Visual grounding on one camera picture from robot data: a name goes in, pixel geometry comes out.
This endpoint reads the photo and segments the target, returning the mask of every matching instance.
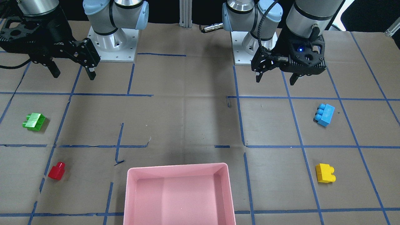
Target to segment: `black ring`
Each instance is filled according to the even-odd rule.
[[[111,22],[111,25],[112,25],[113,27],[117,28],[117,26],[115,25],[115,22],[114,22],[114,17],[112,16],[112,5],[113,5],[113,4],[114,4],[114,2],[110,2],[109,7],[108,7],[108,14],[110,15],[110,22]]]
[[[236,10],[236,9],[231,8],[230,6],[227,6],[227,8],[228,8],[231,12],[234,12],[234,13],[237,13],[237,14],[249,14],[249,13],[251,13],[251,12],[253,11],[253,9],[254,9],[254,8],[252,8],[252,9],[249,10],[249,11],[238,11],[238,10]]]
[[[302,16],[305,16],[305,17],[307,17],[307,18],[309,18],[309,19],[311,19],[311,20],[318,20],[318,21],[330,20],[330,19],[332,19],[332,17],[335,15],[335,14],[333,14],[333,15],[327,16],[327,17],[313,16],[313,15],[311,15],[311,14],[309,14],[309,13],[303,11],[303,10],[296,4],[296,2],[294,2],[293,6],[294,6],[294,8],[296,9],[296,11],[297,11],[298,13],[300,13]]]
[[[143,5],[144,1],[141,1],[140,3],[133,5],[133,6],[123,6],[123,5],[119,5],[119,4],[115,4],[117,7],[119,8],[123,8],[123,9],[133,9],[133,8],[139,8],[141,5]]]
[[[256,4],[254,8],[256,9],[256,11],[255,11],[255,14],[254,14],[253,28],[251,28],[250,33],[253,33],[256,30],[257,22],[258,22],[258,5]]]
[[[98,35],[101,35],[101,36],[107,36],[107,35],[111,35],[111,34],[117,32],[117,30],[118,30],[118,28],[115,28],[115,30],[113,30],[111,32],[108,32],[108,33],[99,33],[99,32],[96,32],[96,31],[95,31],[95,33],[98,34]]]
[[[255,38],[255,39],[258,40],[258,37],[257,37],[256,35],[254,35],[253,32],[251,32],[250,34],[251,34],[251,36],[252,36],[253,38]],[[270,37],[270,38],[261,38],[261,41],[268,41],[268,40],[271,40],[273,37],[274,37],[274,36],[272,36],[272,37]]]

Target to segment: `pink box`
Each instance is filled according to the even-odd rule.
[[[228,165],[130,168],[124,225],[236,225]]]

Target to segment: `toy block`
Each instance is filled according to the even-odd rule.
[[[64,167],[65,167],[65,163],[58,162],[56,166],[51,168],[48,177],[56,179],[56,180],[61,180],[61,178],[65,172]]]
[[[27,128],[30,131],[40,131],[43,122],[46,119],[41,113],[31,113],[26,116],[28,121],[22,123],[22,127]]]
[[[334,111],[335,107],[328,104],[320,104],[318,106],[318,110],[315,114],[314,119],[317,121],[318,124],[326,127],[330,124]]]
[[[333,175],[335,169],[329,164],[320,163],[315,166],[317,172],[317,180],[321,183],[330,183],[336,181],[336,176]]]

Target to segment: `green block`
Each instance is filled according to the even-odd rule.
[[[44,117],[41,113],[31,113],[26,116],[26,119],[28,121],[25,121],[22,123],[22,126],[24,128],[27,128],[30,131],[40,131],[40,128],[43,125],[44,120],[46,117]]]

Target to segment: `black cable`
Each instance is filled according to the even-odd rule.
[[[15,69],[19,69],[19,68],[25,66],[25,65],[28,64],[30,61],[31,61],[31,59],[28,59],[27,61],[25,61],[24,63],[22,63],[21,65],[18,65],[18,66],[1,66],[1,65],[0,65],[0,68],[1,68],[1,69],[6,69],[6,70],[15,70]]]
[[[261,48],[261,53],[265,54],[265,50],[262,47],[262,43],[261,43],[261,26],[262,23],[264,22],[265,18],[267,17],[268,13],[271,11],[271,9],[279,2],[280,0],[275,0],[270,7],[265,11],[265,13],[262,15],[261,20],[260,20],[260,24],[258,25],[258,30],[257,30],[257,39],[258,39],[258,45]]]

